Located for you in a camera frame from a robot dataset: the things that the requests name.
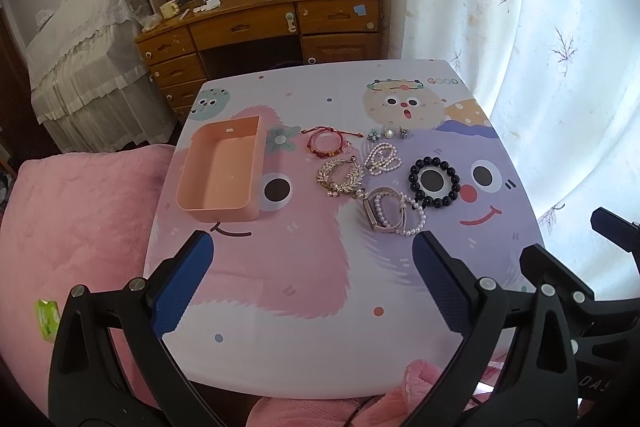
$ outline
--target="pink cushion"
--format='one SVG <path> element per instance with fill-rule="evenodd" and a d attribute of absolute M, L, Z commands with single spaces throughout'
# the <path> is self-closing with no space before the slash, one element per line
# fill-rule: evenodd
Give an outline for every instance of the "pink cushion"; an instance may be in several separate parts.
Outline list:
<path fill-rule="evenodd" d="M 60 313 L 72 286 L 122 288 L 142 275 L 158 198 L 174 147 L 71 153 L 20 168 L 0 228 L 0 355 L 18 384 L 47 413 L 52 344 L 35 304 Z M 118 348 L 127 374 L 130 353 Z"/>

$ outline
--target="black bead bracelet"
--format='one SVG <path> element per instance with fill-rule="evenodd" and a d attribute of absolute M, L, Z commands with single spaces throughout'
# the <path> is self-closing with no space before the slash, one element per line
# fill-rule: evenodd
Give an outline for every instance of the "black bead bracelet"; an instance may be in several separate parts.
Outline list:
<path fill-rule="evenodd" d="M 440 167 L 440 169 L 449 176 L 449 180 L 451 181 L 451 190 L 449 191 L 448 196 L 444 196 L 443 198 L 432 198 L 431 196 L 427 196 L 425 191 L 420 187 L 420 184 L 418 183 L 418 174 L 422 169 L 429 166 Z M 415 164 L 411 166 L 410 172 L 411 174 L 409 174 L 408 178 L 409 183 L 411 183 L 410 188 L 415 193 L 414 199 L 416 201 L 421 201 L 423 208 L 426 208 L 427 206 L 442 208 L 443 206 L 449 206 L 453 201 L 458 199 L 458 193 L 460 192 L 460 176 L 456 174 L 456 170 L 449 165 L 449 162 L 441 160 L 437 156 L 435 158 L 425 156 L 424 158 L 418 158 L 415 161 Z"/>

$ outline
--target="yellow mug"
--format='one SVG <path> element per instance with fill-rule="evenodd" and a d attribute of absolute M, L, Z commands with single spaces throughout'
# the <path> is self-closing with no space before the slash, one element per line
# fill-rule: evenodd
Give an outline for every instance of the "yellow mug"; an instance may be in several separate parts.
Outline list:
<path fill-rule="evenodd" d="M 178 1 L 173 0 L 164 3 L 160 7 L 160 11 L 162 12 L 162 17 L 165 19 L 170 19 L 171 17 L 175 17 L 180 13 L 180 7 L 178 6 Z"/>

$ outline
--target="pink plastic tray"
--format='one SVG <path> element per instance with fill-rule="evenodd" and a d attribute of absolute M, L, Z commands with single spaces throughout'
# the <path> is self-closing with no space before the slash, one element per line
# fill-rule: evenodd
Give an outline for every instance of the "pink plastic tray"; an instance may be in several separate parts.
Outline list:
<path fill-rule="evenodd" d="M 265 143 L 259 116 L 198 129 L 180 176 L 178 206 L 201 223 L 256 219 Z"/>

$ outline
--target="bolt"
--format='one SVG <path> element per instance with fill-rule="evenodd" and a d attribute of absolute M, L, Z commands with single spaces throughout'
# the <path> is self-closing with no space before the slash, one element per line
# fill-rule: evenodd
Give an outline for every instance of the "bolt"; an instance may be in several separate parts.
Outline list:
<path fill-rule="evenodd" d="M 142 279 L 142 277 L 136 277 L 135 279 L 131 279 L 129 281 L 129 289 L 132 292 L 137 292 L 142 290 L 145 287 L 146 281 Z"/>
<path fill-rule="evenodd" d="M 76 286 L 74 286 L 73 288 L 71 288 L 71 295 L 74 297 L 79 297 L 84 293 L 84 286 L 82 286 L 81 284 L 78 284 Z"/>
<path fill-rule="evenodd" d="M 550 284 L 543 284 L 540 286 L 540 291 L 542 295 L 546 295 L 547 297 L 553 297 L 556 294 L 556 289 Z"/>
<path fill-rule="evenodd" d="M 573 297 L 574 301 L 576 301 L 578 304 L 582 304 L 585 300 L 584 293 L 582 292 L 574 292 Z"/>
<path fill-rule="evenodd" d="M 491 279 L 491 277 L 482 277 L 480 280 L 480 287 L 490 292 L 496 289 L 497 284 L 493 279 Z"/>

